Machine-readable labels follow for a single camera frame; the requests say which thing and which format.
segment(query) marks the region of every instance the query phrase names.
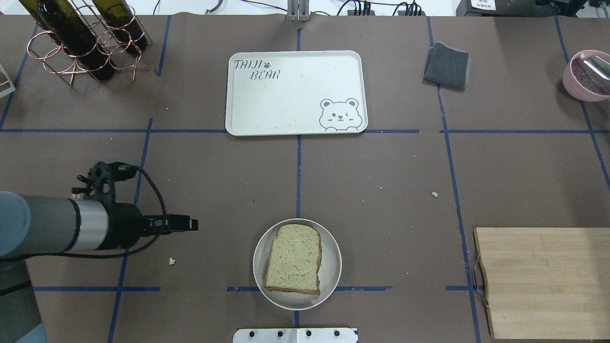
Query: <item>wooden cutting board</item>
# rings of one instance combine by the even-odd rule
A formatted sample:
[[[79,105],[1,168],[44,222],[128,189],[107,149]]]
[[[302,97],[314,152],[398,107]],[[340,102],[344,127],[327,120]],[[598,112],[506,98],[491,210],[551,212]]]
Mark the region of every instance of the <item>wooden cutting board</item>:
[[[610,228],[476,228],[498,339],[610,339]]]

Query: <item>cartoon bear face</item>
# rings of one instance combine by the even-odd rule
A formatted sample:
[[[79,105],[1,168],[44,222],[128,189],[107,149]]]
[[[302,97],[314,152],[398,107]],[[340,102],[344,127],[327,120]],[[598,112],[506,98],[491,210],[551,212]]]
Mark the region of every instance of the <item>cartoon bear face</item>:
[[[357,131],[362,124],[362,117],[358,113],[358,101],[347,99],[345,102],[334,103],[330,99],[324,99],[320,103],[322,115],[320,125],[326,131]]]

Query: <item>toast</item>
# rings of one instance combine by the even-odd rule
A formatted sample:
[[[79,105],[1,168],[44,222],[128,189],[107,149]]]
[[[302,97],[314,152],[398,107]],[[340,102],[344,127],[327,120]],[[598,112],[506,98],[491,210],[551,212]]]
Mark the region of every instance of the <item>toast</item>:
[[[269,291],[320,295],[318,271],[322,261],[320,233],[306,225],[287,224],[271,244],[265,274]]]

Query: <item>pink bowl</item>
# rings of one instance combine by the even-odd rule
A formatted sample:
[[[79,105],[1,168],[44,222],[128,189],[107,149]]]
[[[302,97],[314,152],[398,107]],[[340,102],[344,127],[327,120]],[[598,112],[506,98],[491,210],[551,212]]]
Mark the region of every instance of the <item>pink bowl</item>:
[[[584,50],[575,54],[574,57],[570,60],[570,63],[565,66],[564,69],[564,87],[565,90],[570,93],[573,97],[582,101],[601,101],[610,99],[610,95],[604,95],[592,92],[591,90],[585,88],[578,80],[576,76],[574,76],[574,72],[572,71],[572,63],[577,63],[574,60],[577,57],[583,56],[584,58],[588,58],[591,56],[599,56],[601,59],[610,62],[610,55],[605,52],[597,51],[597,50]]]

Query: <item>dark green glass bottle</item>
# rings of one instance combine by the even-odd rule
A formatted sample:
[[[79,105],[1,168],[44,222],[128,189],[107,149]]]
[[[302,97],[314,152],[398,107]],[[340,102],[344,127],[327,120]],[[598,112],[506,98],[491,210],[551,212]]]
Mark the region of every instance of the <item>dark green glass bottle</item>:
[[[30,13],[41,29],[51,31],[38,12],[38,0],[19,0],[19,2]],[[61,42],[55,33],[50,33],[49,36],[56,45],[61,45]]]
[[[134,44],[141,51],[146,49],[148,40],[144,35],[144,31],[134,19],[134,15],[129,10],[125,0],[93,0],[93,3],[109,26],[120,27],[129,33],[128,35],[122,30],[113,31],[114,36],[120,43],[127,44],[129,36],[131,36]],[[128,47],[127,52],[133,55],[138,53],[133,46]]]
[[[68,0],[38,0],[38,11],[45,23],[66,48],[77,57],[79,64],[91,70],[90,74],[100,80],[112,77],[115,70],[102,54],[104,48],[89,27],[83,23]]]

